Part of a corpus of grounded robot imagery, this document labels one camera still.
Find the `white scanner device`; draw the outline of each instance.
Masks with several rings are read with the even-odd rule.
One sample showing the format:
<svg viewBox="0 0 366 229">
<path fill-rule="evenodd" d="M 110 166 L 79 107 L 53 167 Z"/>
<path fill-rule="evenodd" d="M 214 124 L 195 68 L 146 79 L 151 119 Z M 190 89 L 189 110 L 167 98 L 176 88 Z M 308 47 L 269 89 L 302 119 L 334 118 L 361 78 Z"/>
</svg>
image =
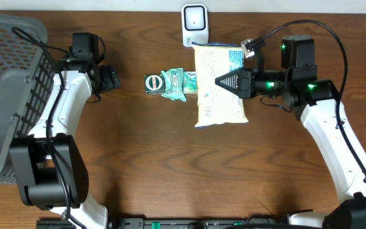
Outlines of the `white scanner device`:
<svg viewBox="0 0 366 229">
<path fill-rule="evenodd" d="M 207 7 L 203 4 L 187 4 L 182 8 L 183 45 L 208 43 Z"/>
</svg>

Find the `wood grain surface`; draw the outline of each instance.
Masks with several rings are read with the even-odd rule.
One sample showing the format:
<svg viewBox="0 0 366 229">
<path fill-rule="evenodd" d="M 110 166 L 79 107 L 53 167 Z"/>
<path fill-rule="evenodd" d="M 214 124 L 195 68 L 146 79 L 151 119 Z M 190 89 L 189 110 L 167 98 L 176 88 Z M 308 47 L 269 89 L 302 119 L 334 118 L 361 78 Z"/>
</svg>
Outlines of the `wood grain surface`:
<svg viewBox="0 0 366 229">
<path fill-rule="evenodd" d="M 337 206 L 324 160 L 293 114 L 247 100 L 249 124 L 196 130 L 196 96 L 181 102 L 145 95 L 145 74 L 174 67 L 195 70 L 193 49 L 182 45 L 180 13 L 5 13 L 42 21 L 53 46 L 70 46 L 72 33 L 81 31 L 105 41 L 105 62 L 115 66 L 122 87 L 85 105 L 76 142 L 89 172 L 90 193 L 117 216 L 242 218 L 301 209 L 330 212 Z M 297 19 L 333 28 L 348 55 L 346 112 L 366 150 L 366 15 L 208 15 L 209 40 L 226 43 L 257 38 Z M 295 25 L 271 36 L 263 48 L 266 69 L 280 69 L 281 38 L 290 34 L 313 36 L 319 78 L 330 78 L 339 87 L 341 53 L 330 34 L 316 25 Z M 34 228 L 42 217 L 55 215 L 25 207 L 16 186 L 0 186 L 0 228 Z"/>
</svg>

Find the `teal wrapper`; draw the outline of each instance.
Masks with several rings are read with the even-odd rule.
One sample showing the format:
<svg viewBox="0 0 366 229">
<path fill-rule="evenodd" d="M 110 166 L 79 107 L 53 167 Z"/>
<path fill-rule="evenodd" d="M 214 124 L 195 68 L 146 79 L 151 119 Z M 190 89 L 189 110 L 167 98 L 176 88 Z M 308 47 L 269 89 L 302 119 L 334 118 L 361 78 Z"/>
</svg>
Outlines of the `teal wrapper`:
<svg viewBox="0 0 366 229">
<path fill-rule="evenodd" d="M 165 79 L 166 85 L 165 92 L 162 94 L 162 96 L 173 101 L 180 99 L 181 101 L 185 102 L 186 96 L 184 96 L 183 93 L 183 68 L 170 69 L 167 72 L 162 71 L 162 76 Z"/>
<path fill-rule="evenodd" d="M 184 72 L 183 92 L 185 94 L 197 94 L 196 72 Z"/>
</svg>

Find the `white wall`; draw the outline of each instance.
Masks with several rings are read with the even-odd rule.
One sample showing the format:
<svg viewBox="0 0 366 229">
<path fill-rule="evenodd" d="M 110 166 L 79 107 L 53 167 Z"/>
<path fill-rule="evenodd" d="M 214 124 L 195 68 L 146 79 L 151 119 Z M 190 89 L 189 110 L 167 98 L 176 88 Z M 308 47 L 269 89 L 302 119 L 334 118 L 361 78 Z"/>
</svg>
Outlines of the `white wall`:
<svg viewBox="0 0 366 229">
<path fill-rule="evenodd" d="M 0 10 L 180 11 L 187 3 L 210 12 L 366 13 L 366 0 L 0 0 Z"/>
</svg>

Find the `green connector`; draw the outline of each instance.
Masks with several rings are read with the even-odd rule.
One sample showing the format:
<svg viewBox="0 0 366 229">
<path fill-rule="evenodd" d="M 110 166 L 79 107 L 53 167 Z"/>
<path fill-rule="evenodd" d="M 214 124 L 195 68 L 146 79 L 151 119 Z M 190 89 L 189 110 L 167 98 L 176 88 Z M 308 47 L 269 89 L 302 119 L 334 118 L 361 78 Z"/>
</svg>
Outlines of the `green connector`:
<svg viewBox="0 0 366 229">
<path fill-rule="evenodd" d="M 159 222 L 153 222 L 152 223 L 152 229 L 160 229 L 160 223 Z"/>
</svg>

